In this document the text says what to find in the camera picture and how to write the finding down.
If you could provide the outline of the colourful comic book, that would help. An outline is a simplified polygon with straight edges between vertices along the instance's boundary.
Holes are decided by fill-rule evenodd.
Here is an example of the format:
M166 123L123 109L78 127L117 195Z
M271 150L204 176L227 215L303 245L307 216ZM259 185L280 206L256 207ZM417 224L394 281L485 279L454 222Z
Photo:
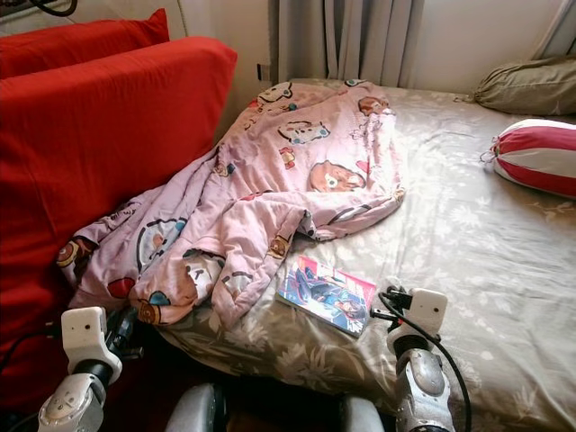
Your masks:
M312 314L351 338L363 334L375 296L374 283L311 256L292 259L275 292L278 301Z

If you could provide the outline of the pink cartoon bear blanket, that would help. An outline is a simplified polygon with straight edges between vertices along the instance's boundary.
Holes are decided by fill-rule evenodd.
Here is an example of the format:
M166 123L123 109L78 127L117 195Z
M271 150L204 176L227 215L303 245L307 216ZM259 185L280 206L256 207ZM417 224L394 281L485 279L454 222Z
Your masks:
M395 121L371 82L270 87L204 157L71 236L57 256L70 308L131 306L160 326L209 305L230 328L297 236L342 238L399 209Z

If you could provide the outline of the silver robot right leg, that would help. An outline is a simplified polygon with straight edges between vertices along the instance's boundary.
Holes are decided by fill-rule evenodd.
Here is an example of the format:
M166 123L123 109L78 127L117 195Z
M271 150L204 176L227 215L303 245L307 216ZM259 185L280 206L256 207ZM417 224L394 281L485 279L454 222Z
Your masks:
M340 432L385 432L377 407L353 395L343 396L338 424Z

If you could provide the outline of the large red cushion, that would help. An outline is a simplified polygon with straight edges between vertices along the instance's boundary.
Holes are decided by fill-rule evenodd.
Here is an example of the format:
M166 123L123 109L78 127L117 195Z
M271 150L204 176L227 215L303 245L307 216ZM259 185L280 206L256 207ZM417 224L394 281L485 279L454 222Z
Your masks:
M186 37L0 84L0 346L44 329L73 297L55 257L75 231L205 155L238 55ZM0 410L37 410L65 377L34 337L0 372Z
M170 41L167 11L147 20L101 20L0 38L0 78L77 65Z

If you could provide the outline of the red white star bolster pillow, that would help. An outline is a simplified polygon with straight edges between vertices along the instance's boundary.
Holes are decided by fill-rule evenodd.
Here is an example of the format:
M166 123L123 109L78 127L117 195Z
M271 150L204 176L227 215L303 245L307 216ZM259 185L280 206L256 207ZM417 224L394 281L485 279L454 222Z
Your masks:
M481 156L498 176L526 188L576 199L576 126L526 119L510 124Z

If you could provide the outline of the olive green pillow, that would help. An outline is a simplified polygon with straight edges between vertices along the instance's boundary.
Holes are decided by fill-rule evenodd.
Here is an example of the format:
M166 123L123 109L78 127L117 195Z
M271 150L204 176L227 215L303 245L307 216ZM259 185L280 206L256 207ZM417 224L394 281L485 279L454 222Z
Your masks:
M503 113L576 115L576 54L498 66L479 82L472 99Z

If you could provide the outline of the grey curtain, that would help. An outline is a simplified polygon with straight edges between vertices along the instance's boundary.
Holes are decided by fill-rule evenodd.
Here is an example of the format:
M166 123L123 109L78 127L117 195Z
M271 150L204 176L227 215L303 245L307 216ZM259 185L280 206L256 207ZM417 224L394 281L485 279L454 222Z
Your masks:
M576 0L563 0L531 59L544 60L564 55L576 55Z
M270 78L406 87L425 0L268 0Z

